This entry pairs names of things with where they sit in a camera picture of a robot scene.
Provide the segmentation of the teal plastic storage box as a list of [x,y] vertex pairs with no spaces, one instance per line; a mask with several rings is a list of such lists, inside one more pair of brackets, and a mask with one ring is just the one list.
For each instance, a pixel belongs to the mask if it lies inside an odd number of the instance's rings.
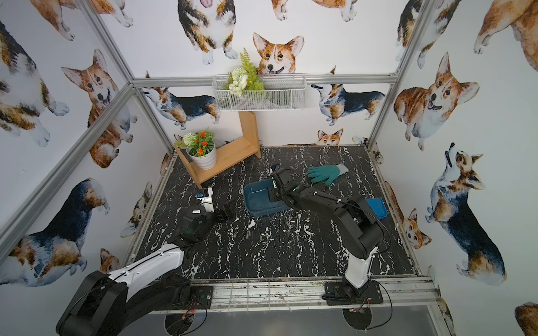
[[253,182],[245,186],[243,190],[244,203],[252,217],[260,218],[289,210],[283,201],[273,202],[270,200],[270,191],[273,189],[272,179]]

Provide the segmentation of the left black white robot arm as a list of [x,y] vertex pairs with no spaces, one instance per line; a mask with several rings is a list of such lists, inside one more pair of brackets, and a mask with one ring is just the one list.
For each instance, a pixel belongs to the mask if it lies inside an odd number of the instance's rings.
[[210,203],[189,207],[175,235],[152,254],[107,274],[95,271],[81,283],[55,328],[58,335],[118,335],[159,309],[210,307],[211,286],[193,288],[182,276],[187,253],[209,241],[215,225],[235,217],[229,205],[208,211]]

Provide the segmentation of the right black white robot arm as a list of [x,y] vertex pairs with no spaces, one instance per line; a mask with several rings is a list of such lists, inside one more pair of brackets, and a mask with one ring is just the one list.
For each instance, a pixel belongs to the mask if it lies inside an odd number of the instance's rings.
[[384,238],[384,227],[363,197],[342,198],[321,191],[317,186],[330,186],[348,172],[343,165],[325,165],[308,169],[310,184],[301,183],[290,168],[271,174],[273,188],[270,200],[283,201],[288,207],[313,211],[337,225],[343,246],[349,252],[344,284],[353,290],[364,287],[371,278],[371,264]]

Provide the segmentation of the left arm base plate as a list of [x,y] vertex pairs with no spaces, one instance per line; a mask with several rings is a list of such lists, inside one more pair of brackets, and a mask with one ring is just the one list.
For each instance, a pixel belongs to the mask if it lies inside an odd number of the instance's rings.
[[213,286],[185,286],[176,290],[172,299],[159,306],[156,311],[209,309],[213,294]]

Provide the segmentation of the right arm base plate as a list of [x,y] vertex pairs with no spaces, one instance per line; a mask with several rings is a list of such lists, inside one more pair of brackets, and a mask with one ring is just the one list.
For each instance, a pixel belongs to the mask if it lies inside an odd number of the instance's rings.
[[356,289],[344,282],[326,282],[322,299],[328,305],[361,305],[382,304],[384,299],[380,285],[375,281],[367,282],[363,287]]

